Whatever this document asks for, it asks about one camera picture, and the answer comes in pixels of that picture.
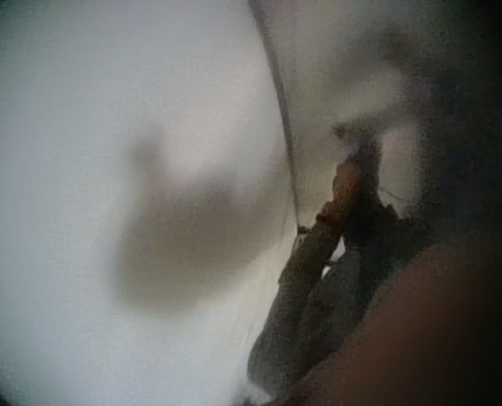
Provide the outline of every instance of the white surface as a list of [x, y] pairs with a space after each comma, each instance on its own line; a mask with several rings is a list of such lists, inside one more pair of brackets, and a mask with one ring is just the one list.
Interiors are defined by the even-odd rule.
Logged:
[[292, 243], [284, 154], [244, 2], [3, 5], [0, 390], [229, 404]]

